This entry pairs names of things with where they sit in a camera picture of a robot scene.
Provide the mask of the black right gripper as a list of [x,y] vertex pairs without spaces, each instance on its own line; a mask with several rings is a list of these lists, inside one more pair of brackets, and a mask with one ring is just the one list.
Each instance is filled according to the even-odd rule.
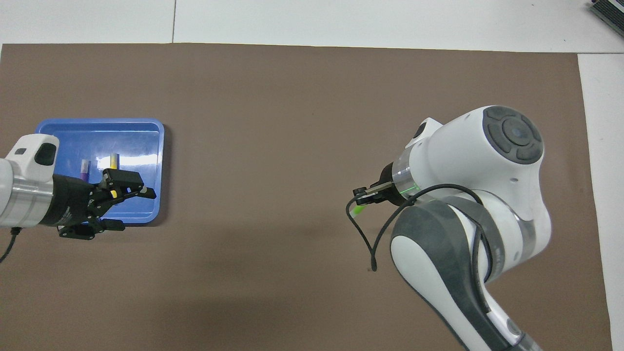
[[366,187],[360,187],[353,190],[353,196],[359,197],[356,199],[356,205],[377,204],[385,201],[394,205],[402,205],[406,201],[406,198],[399,193],[396,185],[394,184],[394,180],[392,179],[392,167],[393,163],[385,166],[381,171],[378,181],[370,185],[370,188],[373,188],[381,186],[385,183],[390,183],[388,188],[378,191],[377,194],[374,195],[366,195]]

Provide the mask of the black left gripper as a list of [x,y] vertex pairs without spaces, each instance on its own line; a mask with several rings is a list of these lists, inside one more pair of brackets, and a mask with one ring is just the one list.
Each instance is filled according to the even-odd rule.
[[99,183],[53,175],[53,198],[41,224],[57,227],[63,238],[93,239],[104,231],[124,231],[122,220],[103,218],[114,205],[132,197],[156,198],[139,173],[104,169]]

